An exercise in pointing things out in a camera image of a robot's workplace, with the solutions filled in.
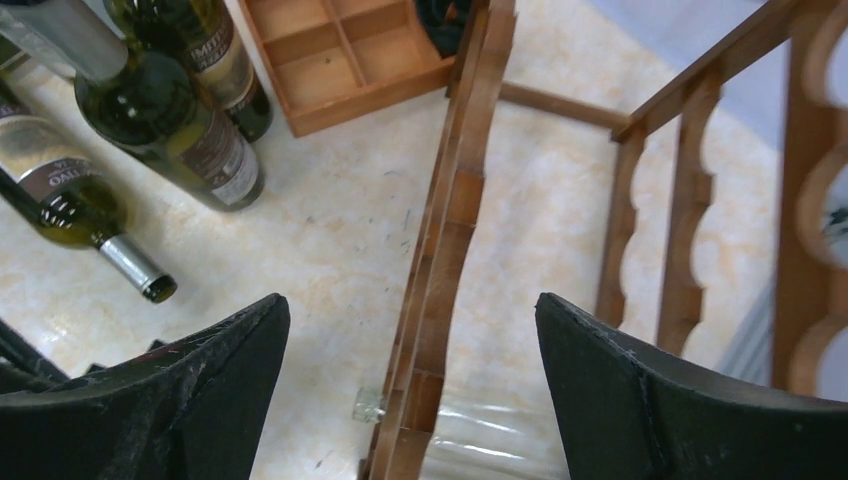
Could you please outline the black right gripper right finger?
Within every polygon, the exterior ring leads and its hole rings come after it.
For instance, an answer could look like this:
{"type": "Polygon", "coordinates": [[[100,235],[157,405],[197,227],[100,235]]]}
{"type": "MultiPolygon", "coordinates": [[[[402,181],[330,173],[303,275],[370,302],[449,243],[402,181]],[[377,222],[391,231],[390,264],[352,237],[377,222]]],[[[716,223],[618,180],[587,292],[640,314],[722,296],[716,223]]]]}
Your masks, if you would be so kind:
{"type": "Polygon", "coordinates": [[[669,354],[553,293],[539,349],[574,479],[843,479],[847,406],[669,354]]]}

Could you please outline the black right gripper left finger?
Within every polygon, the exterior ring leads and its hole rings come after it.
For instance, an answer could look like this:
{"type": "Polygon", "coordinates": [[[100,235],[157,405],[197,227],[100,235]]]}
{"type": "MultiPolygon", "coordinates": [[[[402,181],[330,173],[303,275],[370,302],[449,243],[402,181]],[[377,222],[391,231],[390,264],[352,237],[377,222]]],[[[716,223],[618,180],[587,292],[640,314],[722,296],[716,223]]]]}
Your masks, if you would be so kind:
{"type": "Polygon", "coordinates": [[[182,339],[107,367],[155,392],[1,393],[5,479],[246,479],[288,340],[270,294],[182,339]]]}

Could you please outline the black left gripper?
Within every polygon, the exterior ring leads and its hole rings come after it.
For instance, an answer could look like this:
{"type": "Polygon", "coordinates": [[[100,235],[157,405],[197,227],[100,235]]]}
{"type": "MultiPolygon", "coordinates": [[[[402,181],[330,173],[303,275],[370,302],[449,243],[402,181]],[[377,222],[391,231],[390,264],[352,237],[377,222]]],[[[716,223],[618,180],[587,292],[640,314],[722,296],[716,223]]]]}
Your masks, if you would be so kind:
{"type": "Polygon", "coordinates": [[[91,364],[83,376],[71,378],[31,345],[17,330],[1,321],[1,393],[71,392],[105,395],[118,392],[155,392],[166,387],[133,367],[129,373],[91,364]]]}

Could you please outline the clear glass bottle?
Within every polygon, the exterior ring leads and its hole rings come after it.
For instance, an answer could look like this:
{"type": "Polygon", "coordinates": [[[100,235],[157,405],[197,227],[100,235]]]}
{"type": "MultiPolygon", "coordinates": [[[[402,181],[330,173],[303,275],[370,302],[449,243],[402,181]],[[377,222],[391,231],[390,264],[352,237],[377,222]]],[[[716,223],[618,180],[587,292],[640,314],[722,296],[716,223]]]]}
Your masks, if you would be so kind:
{"type": "Polygon", "coordinates": [[[568,479],[551,411],[447,394],[432,419],[399,416],[373,389],[357,393],[352,417],[376,426],[360,479],[568,479]]]}

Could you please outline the wooden wine rack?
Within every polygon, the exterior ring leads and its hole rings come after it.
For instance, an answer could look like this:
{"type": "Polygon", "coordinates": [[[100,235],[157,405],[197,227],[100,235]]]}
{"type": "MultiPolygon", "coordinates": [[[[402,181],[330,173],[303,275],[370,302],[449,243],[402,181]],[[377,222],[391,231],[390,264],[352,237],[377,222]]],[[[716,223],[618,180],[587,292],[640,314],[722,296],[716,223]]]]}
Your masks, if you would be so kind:
{"type": "Polygon", "coordinates": [[[771,389],[818,398],[817,369],[847,324],[847,266],[823,214],[847,164],[847,109],[827,91],[830,61],[847,35],[843,1],[769,1],[629,116],[504,81],[516,25],[511,1],[475,1],[448,84],[450,98],[426,208],[381,395],[406,420],[432,419],[443,398],[446,351],[461,272],[477,223],[485,155],[499,100],[606,128],[618,145],[592,316],[620,330],[625,249],[637,213],[631,185],[648,136],[680,122],[673,164],[658,342],[682,358],[701,322],[694,238],[713,202],[702,149],[722,87],[783,42],[791,45],[777,260],[771,389]]]}

